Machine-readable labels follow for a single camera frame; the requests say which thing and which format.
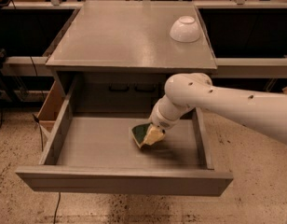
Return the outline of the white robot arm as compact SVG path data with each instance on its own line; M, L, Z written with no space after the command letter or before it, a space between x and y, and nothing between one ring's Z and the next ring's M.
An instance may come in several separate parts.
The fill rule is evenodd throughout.
M196 107L272 137L287 145L287 95L220 88L201 73L177 74L165 83L165 95L153 107L149 122L136 128L142 147L164 138L180 117Z

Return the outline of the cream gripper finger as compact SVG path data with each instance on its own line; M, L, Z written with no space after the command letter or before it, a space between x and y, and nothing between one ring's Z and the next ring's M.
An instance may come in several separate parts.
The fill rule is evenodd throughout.
M147 124L143 129L143 141L141 146L152 146L156 142L161 141L165 137L165 131L153 124Z

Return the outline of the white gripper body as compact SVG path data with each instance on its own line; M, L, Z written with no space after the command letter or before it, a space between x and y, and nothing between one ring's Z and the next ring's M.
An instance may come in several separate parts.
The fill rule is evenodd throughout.
M176 105L166 95L154 105L149 121L162 130L171 129L181 116L193 109L189 105Z

